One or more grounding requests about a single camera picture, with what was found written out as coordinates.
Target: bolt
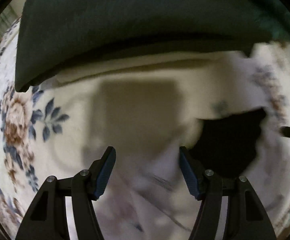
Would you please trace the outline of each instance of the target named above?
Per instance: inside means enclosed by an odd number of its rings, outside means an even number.
[[[48,178],[47,178],[47,181],[48,182],[53,182],[54,180],[55,180],[55,176],[49,176]]]
[[[247,178],[245,177],[245,176],[239,176],[238,177],[239,178],[239,180],[241,181],[241,182],[246,182],[247,181]]]
[[[81,176],[87,176],[89,174],[89,170],[82,170],[81,172],[80,172],[80,175]]]
[[[205,171],[205,174],[206,174],[207,176],[213,176],[213,175],[214,175],[214,171],[212,171],[212,170],[206,170],[206,171]]]

